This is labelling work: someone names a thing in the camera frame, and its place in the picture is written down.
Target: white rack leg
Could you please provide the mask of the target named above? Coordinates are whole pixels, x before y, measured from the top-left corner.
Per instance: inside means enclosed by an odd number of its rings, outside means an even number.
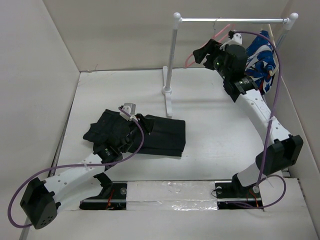
[[[164,95],[164,100],[165,100],[165,111],[166,111],[167,117],[172,117],[172,102],[171,102],[172,89],[170,87],[169,90],[165,90],[166,81],[167,81],[167,74],[168,74],[168,67],[163,66],[163,68],[162,68],[162,77],[163,77],[162,93]]]

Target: white panel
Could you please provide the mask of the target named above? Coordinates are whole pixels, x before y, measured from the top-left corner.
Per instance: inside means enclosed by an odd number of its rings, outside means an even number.
[[[174,69],[171,83],[173,118],[186,121],[182,157],[137,154],[109,169],[111,180],[231,179],[255,161],[263,150],[260,136],[226,94],[217,72]],[[93,144],[83,135],[105,109],[117,111],[132,102],[136,113],[165,117],[162,87],[162,70],[81,73],[59,164],[78,163],[92,152]]]
[[[127,210],[217,210],[213,181],[129,181]]]
[[[299,18],[280,49],[284,66],[283,78],[318,168],[320,168],[320,111],[318,110],[320,32],[317,30],[319,25],[314,19],[319,17],[317,11],[319,8],[319,1],[293,1],[289,11],[299,13]],[[307,46],[303,51],[297,49],[297,46],[303,45]]]
[[[49,167],[72,103],[77,70],[41,0],[0,1],[0,232],[18,239],[7,219],[11,196]],[[13,217],[26,215],[14,203]]]
[[[287,0],[44,2],[78,68],[86,71],[162,68],[167,65],[174,12],[180,12],[184,18],[279,18]],[[225,25],[217,23],[216,33]],[[261,25],[238,24],[236,28],[259,31]],[[174,66],[182,67],[187,56],[213,35],[212,23],[181,24]],[[246,45],[253,38],[245,39]]]
[[[266,95],[267,102],[270,104],[274,99],[275,88]],[[296,164],[290,168],[292,177],[299,178],[305,194],[305,201],[308,206],[310,215],[314,222],[317,232],[320,232],[320,208],[319,201],[320,192],[315,186],[320,185],[320,173],[317,168],[314,156],[310,150],[310,146],[304,130],[298,118],[295,106],[284,82],[281,83],[279,100],[276,108],[275,116],[280,123],[285,126],[293,135],[300,135],[304,141],[303,147]]]
[[[308,211],[65,211],[28,240],[317,240]]]
[[[302,195],[298,180],[296,178],[286,178],[286,192],[284,197],[277,204],[267,207],[266,212],[294,212],[308,211],[304,196]],[[260,193],[263,205],[273,203],[284,191],[284,184],[277,177],[270,177],[268,181],[260,185]]]

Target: white wall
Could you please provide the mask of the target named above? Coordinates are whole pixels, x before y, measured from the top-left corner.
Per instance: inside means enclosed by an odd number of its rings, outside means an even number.
[[[287,0],[44,0],[81,71],[162,68],[168,64],[173,13],[190,18],[279,18]],[[217,32],[225,26],[216,24]],[[239,24],[257,31],[260,25]],[[183,23],[175,67],[213,35],[212,23]]]
[[[0,238],[19,239],[7,206],[18,186],[50,167],[79,71],[41,0],[0,1]],[[13,217],[26,215],[14,204]]]
[[[298,20],[280,48],[283,78],[276,111],[277,118],[294,135],[304,138],[304,146],[291,175],[299,178],[310,215],[320,234],[320,32],[318,28],[320,2],[294,0],[286,9],[297,12]],[[267,96],[273,100],[273,92]]]

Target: screw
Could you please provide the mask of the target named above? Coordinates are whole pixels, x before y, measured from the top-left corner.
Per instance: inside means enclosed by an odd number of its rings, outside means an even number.
[[[259,189],[258,186],[253,186],[253,187],[252,187],[252,190],[253,190],[253,192],[254,192],[255,194],[260,193],[260,189]]]
[[[222,187],[217,186],[217,187],[215,188],[215,192],[216,192],[217,194],[222,194]]]
[[[121,195],[125,195],[127,193],[127,189],[125,187],[122,187],[120,189],[120,193],[121,193]]]

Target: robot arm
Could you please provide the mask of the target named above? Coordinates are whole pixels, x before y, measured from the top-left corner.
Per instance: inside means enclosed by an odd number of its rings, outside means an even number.
[[[193,51],[195,62],[200,64],[204,58],[205,68],[216,70],[223,79],[223,87],[231,99],[246,113],[262,141],[266,139],[271,111],[262,99],[257,85],[250,76],[245,75],[248,56],[241,45],[239,33],[229,32],[228,43],[221,44],[213,39],[200,49]],[[270,138],[267,143],[263,175],[268,176],[294,165],[303,145],[302,138],[292,136],[279,121],[273,117]],[[248,192],[257,183],[263,153],[256,156],[255,162],[232,177],[231,188],[236,197]]]
[[[141,114],[135,115],[135,105],[132,103],[125,103],[122,110],[130,115],[128,117],[124,113],[120,114],[124,119],[135,119],[144,134],[151,133],[153,119],[144,118]],[[111,194],[113,182],[106,175],[111,166],[100,164],[121,161],[122,153],[132,146],[136,135],[141,134],[135,123],[128,122],[125,129],[127,134],[124,138],[115,141],[112,137],[112,140],[94,146],[94,152],[78,165],[75,164],[76,166],[42,181],[36,177],[28,183],[20,206],[35,229],[44,228],[72,203],[79,203],[93,196],[107,197]]]

